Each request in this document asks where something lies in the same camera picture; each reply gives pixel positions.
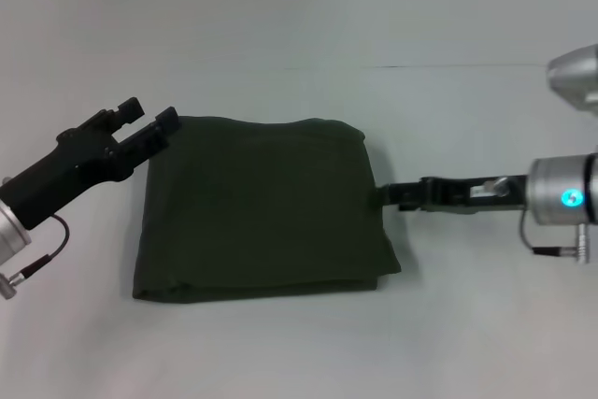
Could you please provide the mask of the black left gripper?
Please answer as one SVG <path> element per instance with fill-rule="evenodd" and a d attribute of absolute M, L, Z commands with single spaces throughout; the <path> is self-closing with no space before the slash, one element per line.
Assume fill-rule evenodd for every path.
<path fill-rule="evenodd" d="M 0 187 L 0 200 L 25 229 L 32 230 L 94 185 L 129 178 L 138 166 L 165 150 L 168 137 L 179 130 L 178 113 L 169 107 L 122 142 L 113 137 L 143 115 L 139 100 L 131 97 L 116 110 L 100 111 L 60 133 L 50 154 Z"/>

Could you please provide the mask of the dark green FREE! t-shirt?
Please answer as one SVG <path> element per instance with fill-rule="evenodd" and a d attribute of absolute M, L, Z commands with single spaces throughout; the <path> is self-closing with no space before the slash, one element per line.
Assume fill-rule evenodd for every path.
<path fill-rule="evenodd" d="M 364 133 L 342 121 L 185 117 L 149 161 L 137 300 L 373 291 L 400 270 Z"/>

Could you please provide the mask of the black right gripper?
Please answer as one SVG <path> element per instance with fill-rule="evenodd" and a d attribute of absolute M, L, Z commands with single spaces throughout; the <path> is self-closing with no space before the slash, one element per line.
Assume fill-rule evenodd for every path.
<path fill-rule="evenodd" d="M 376 188 L 382 207 L 419 208 L 426 212 L 478 213 L 521 210 L 526 206 L 526 175 L 489 178 L 422 178 Z"/>

